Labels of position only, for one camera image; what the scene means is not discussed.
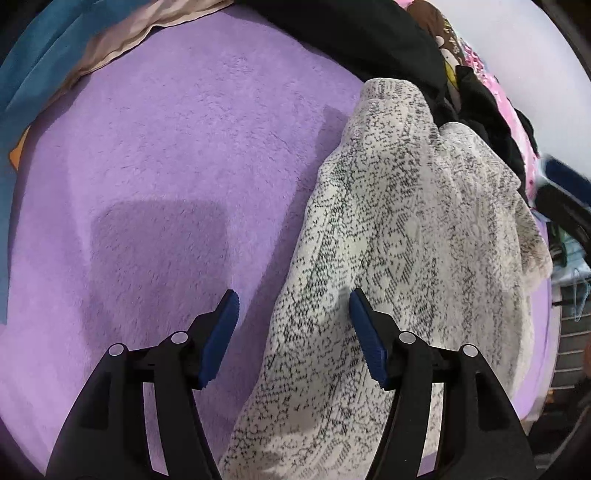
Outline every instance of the blue gripper pad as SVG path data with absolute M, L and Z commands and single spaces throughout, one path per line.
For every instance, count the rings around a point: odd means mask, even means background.
M 354 290 L 349 296 L 349 317 L 361 344 L 361 350 L 365 362 L 368 364 L 371 378 L 378 382 L 380 387 L 384 388 L 388 381 L 386 371 L 388 354 L 371 323 L 369 313 Z
M 238 294 L 233 290 L 229 290 L 226 297 L 220 302 L 218 309 L 221 309 L 219 319 L 202 350 L 201 368 L 197 376 L 201 388 L 205 388 L 210 380 L 216 378 L 223 356 L 230 343 L 230 338 L 232 338 L 232 333 L 236 328 L 240 312 Z

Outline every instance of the fuzzy purple fabric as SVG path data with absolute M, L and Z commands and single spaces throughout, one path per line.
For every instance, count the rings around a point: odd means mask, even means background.
M 157 32 L 37 119 L 0 331 L 0 416 L 35 466 L 45 470 L 109 345 L 156 345 L 233 288 L 238 327 L 217 379 L 197 393 L 221 455 L 255 384 L 317 169 L 360 90 L 330 59 L 230 7 Z

